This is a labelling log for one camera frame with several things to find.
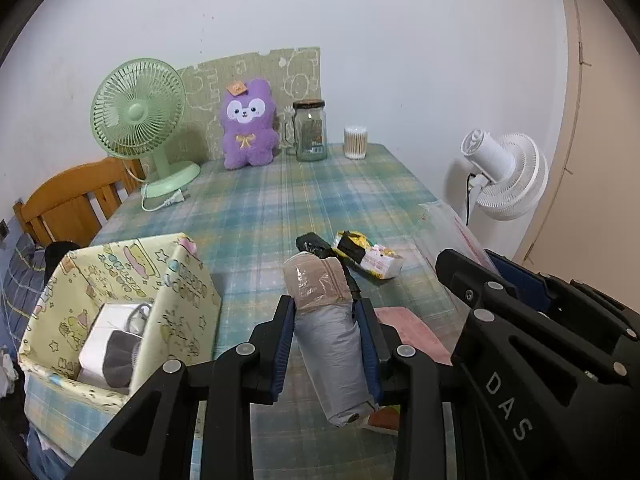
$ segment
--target fan base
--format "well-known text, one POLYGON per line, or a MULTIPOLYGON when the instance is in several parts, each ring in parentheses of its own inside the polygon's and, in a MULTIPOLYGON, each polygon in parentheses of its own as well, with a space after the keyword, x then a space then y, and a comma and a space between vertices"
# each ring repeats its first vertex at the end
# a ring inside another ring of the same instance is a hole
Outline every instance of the fan base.
POLYGON ((153 198, 162 196, 186 186, 200 174, 200 167, 194 162, 183 160, 169 164, 171 174, 158 180, 158 173, 152 173, 149 179, 152 181, 146 186, 146 196, 153 198))

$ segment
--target orange tag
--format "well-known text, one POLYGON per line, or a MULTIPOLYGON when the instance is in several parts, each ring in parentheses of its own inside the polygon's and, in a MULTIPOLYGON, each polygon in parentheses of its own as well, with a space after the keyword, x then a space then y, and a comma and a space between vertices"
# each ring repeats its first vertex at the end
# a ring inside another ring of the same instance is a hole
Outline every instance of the orange tag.
POLYGON ((244 86, 244 83, 242 81, 233 81, 229 83, 229 86, 227 86, 226 89, 229 90, 229 93, 233 97, 239 96, 240 94, 246 92, 246 86, 244 86))

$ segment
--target wooden chair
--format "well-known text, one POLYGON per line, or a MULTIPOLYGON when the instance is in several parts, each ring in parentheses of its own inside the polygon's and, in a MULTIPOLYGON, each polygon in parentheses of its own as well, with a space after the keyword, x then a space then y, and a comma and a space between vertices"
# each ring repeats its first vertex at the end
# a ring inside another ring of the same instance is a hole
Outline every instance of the wooden chair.
MULTIPOLYGON (((145 177, 139 160, 124 163, 135 176, 145 177)), ((129 194, 140 185, 119 158, 108 156, 100 162, 76 166, 47 180, 26 204, 15 203, 15 216, 22 230, 43 247, 55 240, 87 247, 101 227, 87 194, 94 193, 108 220, 120 206, 116 182, 122 182, 129 194)))

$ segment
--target green desk fan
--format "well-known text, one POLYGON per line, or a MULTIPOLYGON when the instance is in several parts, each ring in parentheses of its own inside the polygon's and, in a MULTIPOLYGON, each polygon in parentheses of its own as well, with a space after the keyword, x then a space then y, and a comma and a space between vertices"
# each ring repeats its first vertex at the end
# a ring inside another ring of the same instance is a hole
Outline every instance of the green desk fan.
POLYGON ((200 173, 190 161, 169 164, 164 150, 180 126, 184 104, 180 76, 157 59, 127 61, 95 93, 91 130, 102 148, 119 158, 154 158, 157 172, 148 176, 145 197, 177 191, 200 173))

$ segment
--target door hinge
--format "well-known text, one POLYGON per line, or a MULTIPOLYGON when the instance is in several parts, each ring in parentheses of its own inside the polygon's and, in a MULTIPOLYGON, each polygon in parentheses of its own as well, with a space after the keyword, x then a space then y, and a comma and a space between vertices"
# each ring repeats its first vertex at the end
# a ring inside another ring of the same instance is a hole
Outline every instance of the door hinge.
POLYGON ((592 66, 591 63, 587 63, 584 60, 584 53, 583 53, 581 41, 578 42, 578 61, 580 62, 581 65, 592 66))

